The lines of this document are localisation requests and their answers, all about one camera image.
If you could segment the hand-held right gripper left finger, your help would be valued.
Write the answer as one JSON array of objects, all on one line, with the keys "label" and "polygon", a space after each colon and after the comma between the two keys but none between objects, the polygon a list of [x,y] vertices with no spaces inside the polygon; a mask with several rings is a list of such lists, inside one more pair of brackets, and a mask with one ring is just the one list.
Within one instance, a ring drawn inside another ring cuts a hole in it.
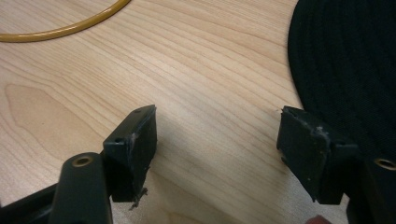
[{"label": "hand-held right gripper left finger", "polygon": [[156,147],[156,106],[137,108],[103,142],[102,152],[64,162],[49,224],[113,224],[111,202],[137,207]]}]

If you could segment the black woven round mat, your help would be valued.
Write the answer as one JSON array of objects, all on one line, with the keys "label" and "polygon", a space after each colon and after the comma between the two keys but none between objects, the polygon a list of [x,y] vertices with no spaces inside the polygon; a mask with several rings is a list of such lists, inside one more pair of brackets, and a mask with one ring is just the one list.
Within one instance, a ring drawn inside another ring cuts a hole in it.
[{"label": "black woven round mat", "polygon": [[305,111],[396,161],[396,0],[298,0],[288,57]]}]

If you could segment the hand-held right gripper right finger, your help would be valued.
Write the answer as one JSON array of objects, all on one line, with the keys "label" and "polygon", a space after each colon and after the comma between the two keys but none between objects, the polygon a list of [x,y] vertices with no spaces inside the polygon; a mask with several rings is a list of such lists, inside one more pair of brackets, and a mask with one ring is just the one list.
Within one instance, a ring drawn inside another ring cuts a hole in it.
[{"label": "hand-held right gripper right finger", "polygon": [[349,224],[396,224],[396,158],[365,154],[354,140],[290,106],[282,109],[276,148],[313,201],[338,205],[349,198]]}]

